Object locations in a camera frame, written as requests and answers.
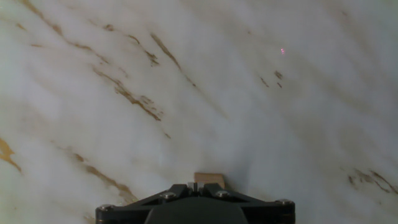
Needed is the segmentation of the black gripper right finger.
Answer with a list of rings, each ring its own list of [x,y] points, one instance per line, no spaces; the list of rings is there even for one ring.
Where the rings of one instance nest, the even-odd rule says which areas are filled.
[[[295,203],[289,199],[266,202],[234,190],[223,189],[218,183],[196,183],[196,193],[237,206],[248,223],[295,223]]]

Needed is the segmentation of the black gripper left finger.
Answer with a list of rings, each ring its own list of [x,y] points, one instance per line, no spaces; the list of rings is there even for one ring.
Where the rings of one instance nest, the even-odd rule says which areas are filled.
[[[125,206],[111,204],[100,205],[95,210],[96,224],[123,224],[134,223],[144,224],[150,212],[165,205],[183,198],[193,196],[195,183],[173,184],[171,188],[159,192],[150,197],[144,198]]]

